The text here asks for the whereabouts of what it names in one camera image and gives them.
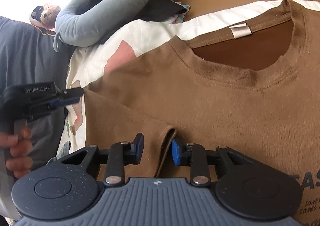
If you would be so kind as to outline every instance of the black cloth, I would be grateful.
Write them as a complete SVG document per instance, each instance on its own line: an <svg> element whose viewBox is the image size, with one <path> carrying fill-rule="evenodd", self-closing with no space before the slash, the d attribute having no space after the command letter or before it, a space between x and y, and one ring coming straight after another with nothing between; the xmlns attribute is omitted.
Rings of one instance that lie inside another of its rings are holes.
<svg viewBox="0 0 320 226"><path fill-rule="evenodd" d="M4 217L0 215L0 226L9 226Z"/></svg>
<svg viewBox="0 0 320 226"><path fill-rule="evenodd" d="M0 93L14 85L55 82L66 88L68 64L74 46L53 49L55 32L0 16ZM51 116L28 124L33 133L32 170L55 157L64 128L65 113L60 108Z"/></svg>
<svg viewBox="0 0 320 226"><path fill-rule="evenodd" d="M146 22L162 22L174 14L183 14L187 10L169 0L149 0L134 20L141 19Z"/></svg>

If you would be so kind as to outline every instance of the clothing label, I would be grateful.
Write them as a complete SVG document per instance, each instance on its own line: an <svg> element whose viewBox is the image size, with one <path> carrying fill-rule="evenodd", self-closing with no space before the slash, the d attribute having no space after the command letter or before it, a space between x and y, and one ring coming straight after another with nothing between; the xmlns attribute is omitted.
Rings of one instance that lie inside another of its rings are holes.
<svg viewBox="0 0 320 226"><path fill-rule="evenodd" d="M250 28L247 26L247 23L233 25L229 28L231 29L231 32L235 39L252 34Z"/></svg>

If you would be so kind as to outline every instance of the black hat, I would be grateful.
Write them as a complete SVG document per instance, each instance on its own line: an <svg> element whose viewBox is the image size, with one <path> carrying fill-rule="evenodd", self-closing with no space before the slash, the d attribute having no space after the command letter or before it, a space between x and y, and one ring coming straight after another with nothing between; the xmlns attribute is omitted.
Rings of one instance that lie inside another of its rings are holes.
<svg viewBox="0 0 320 226"><path fill-rule="evenodd" d="M41 22L40 17L41 17L42 12L43 12L43 6L37 6L33 10L32 14L31 14L31 17L33 19L36 19L37 21Z"/></svg>

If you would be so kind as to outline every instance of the blue strip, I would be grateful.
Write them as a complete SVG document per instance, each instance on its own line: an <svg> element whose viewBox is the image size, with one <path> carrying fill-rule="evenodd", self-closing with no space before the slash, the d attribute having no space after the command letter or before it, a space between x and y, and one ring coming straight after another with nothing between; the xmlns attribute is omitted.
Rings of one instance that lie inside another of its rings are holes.
<svg viewBox="0 0 320 226"><path fill-rule="evenodd" d="M179 145L173 139L172 140L172 158L175 165L180 165Z"/></svg>
<svg viewBox="0 0 320 226"><path fill-rule="evenodd" d="M142 153L143 153L143 148L144 148L144 137L142 136L137 143L137 148L136 148L136 159L140 163L141 158L142 158Z"/></svg>
<svg viewBox="0 0 320 226"><path fill-rule="evenodd" d="M68 105L77 104L79 102L80 98L71 98L66 100L52 100L50 101L50 106L59 108L59 107L65 107Z"/></svg>

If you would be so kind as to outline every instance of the t-shirt collar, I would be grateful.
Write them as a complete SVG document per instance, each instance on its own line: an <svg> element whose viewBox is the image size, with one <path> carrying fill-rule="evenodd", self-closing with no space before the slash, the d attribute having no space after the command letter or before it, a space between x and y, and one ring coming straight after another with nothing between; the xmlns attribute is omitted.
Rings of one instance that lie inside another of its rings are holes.
<svg viewBox="0 0 320 226"><path fill-rule="evenodd" d="M278 82L284 76L288 76L304 54L307 32L303 7L292 0L283 0L278 7L245 21L251 32L257 32L290 19L293 21L293 31L287 52L280 56L274 64L260 71L206 61L194 54L192 48L234 39L228 27L200 35L190 41L182 41L175 36L169 41L169 44L190 69L208 79L234 84L235 86L262 88Z"/></svg>

